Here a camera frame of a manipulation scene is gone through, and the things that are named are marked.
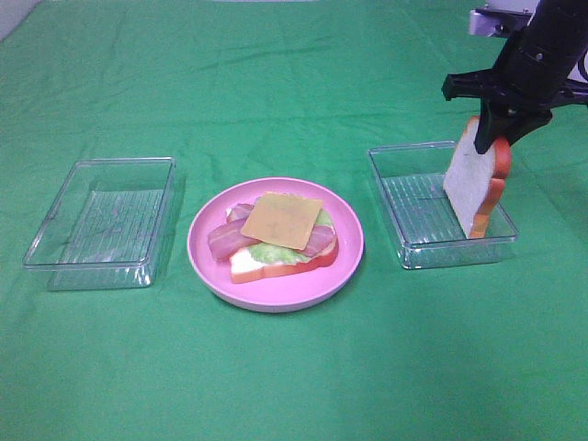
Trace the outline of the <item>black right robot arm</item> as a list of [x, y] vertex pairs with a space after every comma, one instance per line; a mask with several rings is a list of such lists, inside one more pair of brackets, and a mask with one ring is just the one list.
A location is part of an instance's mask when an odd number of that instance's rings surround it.
[[540, 1], [524, 25], [516, 13], [507, 17], [510, 32], [490, 69], [454, 73], [442, 86], [445, 99], [478, 98], [480, 122], [474, 139], [476, 152], [486, 153], [499, 138], [513, 144], [547, 125], [551, 109], [587, 103], [587, 81], [571, 78], [583, 71], [587, 52], [587, 3]]

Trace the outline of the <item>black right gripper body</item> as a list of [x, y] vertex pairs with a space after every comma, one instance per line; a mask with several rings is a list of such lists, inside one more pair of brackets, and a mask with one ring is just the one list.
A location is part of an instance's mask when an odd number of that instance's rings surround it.
[[584, 35], [524, 28], [506, 41], [490, 69], [449, 74], [442, 93], [529, 111], [587, 103], [587, 84], [569, 74], [587, 49]]

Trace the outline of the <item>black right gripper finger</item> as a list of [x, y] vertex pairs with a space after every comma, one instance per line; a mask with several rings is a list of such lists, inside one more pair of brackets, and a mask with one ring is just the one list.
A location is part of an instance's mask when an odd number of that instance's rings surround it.
[[513, 145], [532, 131], [546, 126], [551, 120], [552, 112], [549, 109], [534, 111], [510, 109], [503, 136], [510, 145]]
[[481, 113], [474, 146], [478, 154], [485, 154], [492, 143], [504, 135], [509, 124], [509, 107], [490, 99], [481, 100]]

